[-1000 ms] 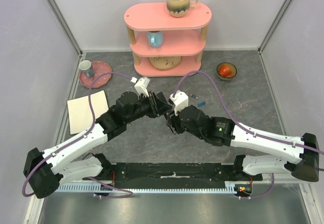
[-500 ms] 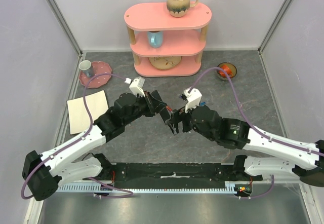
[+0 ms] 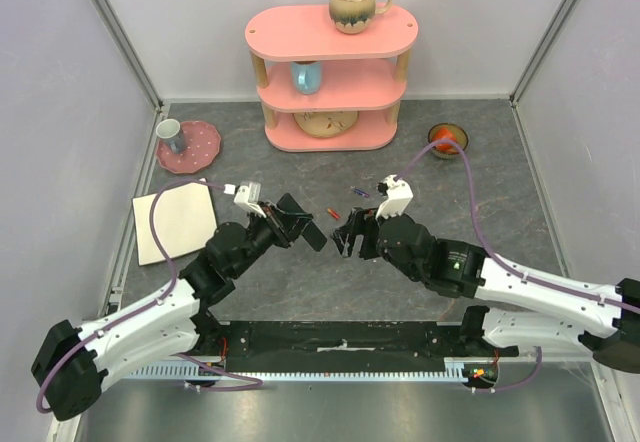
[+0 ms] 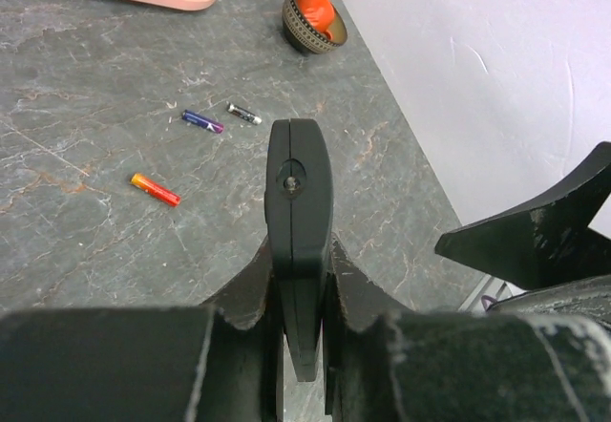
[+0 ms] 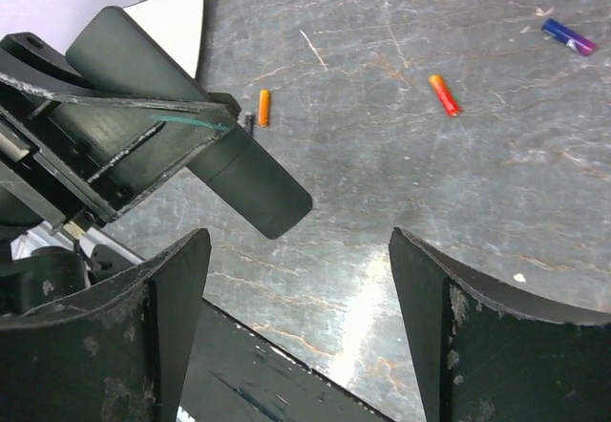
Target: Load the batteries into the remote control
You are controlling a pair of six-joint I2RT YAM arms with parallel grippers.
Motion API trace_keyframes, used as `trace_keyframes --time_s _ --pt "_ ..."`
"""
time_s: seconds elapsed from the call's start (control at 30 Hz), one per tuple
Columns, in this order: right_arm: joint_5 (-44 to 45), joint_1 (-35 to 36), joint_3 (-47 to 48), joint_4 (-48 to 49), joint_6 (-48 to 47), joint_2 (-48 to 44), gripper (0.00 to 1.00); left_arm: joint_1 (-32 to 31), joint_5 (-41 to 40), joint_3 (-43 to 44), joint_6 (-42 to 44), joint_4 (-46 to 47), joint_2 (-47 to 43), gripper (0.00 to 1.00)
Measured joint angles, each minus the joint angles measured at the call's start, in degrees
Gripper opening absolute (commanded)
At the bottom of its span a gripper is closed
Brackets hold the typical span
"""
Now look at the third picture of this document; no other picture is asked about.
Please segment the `red orange battery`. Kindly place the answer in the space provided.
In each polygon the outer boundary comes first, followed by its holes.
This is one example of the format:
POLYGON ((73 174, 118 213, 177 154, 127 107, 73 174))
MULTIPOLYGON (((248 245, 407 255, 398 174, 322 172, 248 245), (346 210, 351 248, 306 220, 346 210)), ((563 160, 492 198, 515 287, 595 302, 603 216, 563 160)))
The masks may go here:
POLYGON ((340 220, 340 215, 332 208, 327 208, 326 211, 335 220, 340 220))

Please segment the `black remote control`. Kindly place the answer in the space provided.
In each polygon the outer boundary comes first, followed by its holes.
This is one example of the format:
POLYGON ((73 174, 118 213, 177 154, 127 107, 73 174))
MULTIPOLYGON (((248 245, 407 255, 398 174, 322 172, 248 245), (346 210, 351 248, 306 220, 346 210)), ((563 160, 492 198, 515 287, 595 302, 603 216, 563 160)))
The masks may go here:
POLYGON ((282 232, 289 244, 302 238, 315 252, 320 252, 327 237, 314 222, 314 216, 306 212, 290 193, 285 193, 275 205, 282 232))

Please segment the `purple battery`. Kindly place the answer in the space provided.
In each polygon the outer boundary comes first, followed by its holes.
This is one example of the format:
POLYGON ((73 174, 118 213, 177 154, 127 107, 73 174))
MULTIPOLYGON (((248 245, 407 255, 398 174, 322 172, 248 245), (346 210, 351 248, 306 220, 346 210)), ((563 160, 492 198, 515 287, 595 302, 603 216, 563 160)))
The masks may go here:
POLYGON ((364 192, 364 191, 362 191, 362 190, 360 190, 358 188, 352 188, 351 190, 352 190, 352 192, 354 194, 359 195, 361 197, 364 197, 364 198, 369 198, 370 197, 370 195, 368 193, 366 193, 366 192, 364 192))

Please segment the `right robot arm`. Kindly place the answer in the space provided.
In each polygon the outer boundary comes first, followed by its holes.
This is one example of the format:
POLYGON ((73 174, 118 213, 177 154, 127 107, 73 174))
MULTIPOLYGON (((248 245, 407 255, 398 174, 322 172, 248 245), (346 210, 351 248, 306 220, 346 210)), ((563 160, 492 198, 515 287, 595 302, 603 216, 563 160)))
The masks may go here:
POLYGON ((639 371, 639 283, 576 281, 519 265, 467 242, 439 239, 408 215, 377 217, 355 208, 331 238, 343 257, 382 258, 409 280, 448 298, 501 302, 552 318, 554 337, 589 350, 595 361, 639 371))

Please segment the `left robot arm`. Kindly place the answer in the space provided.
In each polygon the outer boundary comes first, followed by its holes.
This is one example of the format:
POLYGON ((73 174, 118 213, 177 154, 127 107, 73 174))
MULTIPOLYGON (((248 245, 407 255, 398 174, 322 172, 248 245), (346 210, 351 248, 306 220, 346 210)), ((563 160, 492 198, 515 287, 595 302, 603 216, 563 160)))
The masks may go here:
POLYGON ((31 366, 37 411, 69 420, 146 364, 191 350, 211 354, 221 326, 208 310, 234 290, 236 279, 272 247, 304 239, 319 251, 326 244, 312 215, 289 194, 258 206, 263 212, 249 214, 246 225, 220 224, 198 256, 155 292, 80 326, 53 325, 31 366))

